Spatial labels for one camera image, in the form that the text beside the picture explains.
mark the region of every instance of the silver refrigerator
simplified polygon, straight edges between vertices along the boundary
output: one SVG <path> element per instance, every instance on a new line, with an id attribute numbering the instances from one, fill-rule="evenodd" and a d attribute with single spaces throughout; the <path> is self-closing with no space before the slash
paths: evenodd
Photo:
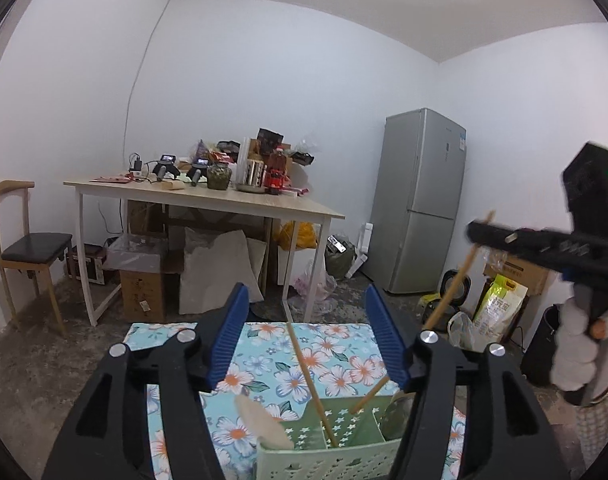
<path id="1" fill-rule="evenodd" d="M 386 119 L 362 267 L 376 285 L 396 294 L 438 290 L 465 158 L 466 130 L 433 110 Z"/>

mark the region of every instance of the hand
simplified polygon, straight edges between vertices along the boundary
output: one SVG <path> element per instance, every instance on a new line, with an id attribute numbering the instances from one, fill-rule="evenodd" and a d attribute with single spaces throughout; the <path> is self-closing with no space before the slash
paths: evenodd
<path id="1" fill-rule="evenodd" d="M 599 342 L 585 334 L 588 315 L 574 298 L 562 305 L 559 317 L 555 336 L 558 348 L 553 355 L 550 380 L 561 390 L 572 392 L 595 379 L 591 394 L 595 399 L 608 389 L 608 312 L 591 326 L 591 336 Z"/>

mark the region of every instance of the glass jar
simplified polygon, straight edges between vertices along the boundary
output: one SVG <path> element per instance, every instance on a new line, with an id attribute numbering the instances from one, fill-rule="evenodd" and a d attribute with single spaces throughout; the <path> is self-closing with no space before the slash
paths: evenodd
<path id="1" fill-rule="evenodd" d="M 233 170 L 228 167 L 228 164 L 225 162 L 216 162 L 206 170 L 208 179 L 207 186 L 209 189 L 225 191 L 228 189 L 228 183 L 230 182 L 230 176 L 232 174 Z"/>

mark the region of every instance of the trash can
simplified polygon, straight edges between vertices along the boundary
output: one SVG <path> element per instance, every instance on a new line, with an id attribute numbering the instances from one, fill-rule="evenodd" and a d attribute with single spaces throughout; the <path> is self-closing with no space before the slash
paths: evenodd
<path id="1" fill-rule="evenodd" d="M 533 386 L 550 386 L 550 369 L 557 347 L 555 332 L 559 328 L 559 307 L 555 304 L 544 311 L 537 332 L 522 359 L 520 369 Z"/>

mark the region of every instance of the sleeve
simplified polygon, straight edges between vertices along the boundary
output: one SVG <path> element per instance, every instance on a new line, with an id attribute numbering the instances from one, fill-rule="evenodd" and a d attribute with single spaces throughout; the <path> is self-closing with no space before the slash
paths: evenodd
<path id="1" fill-rule="evenodd" d="M 582 455 L 588 468 L 608 442 L 608 392 L 591 406 L 576 408 L 575 421 Z"/>

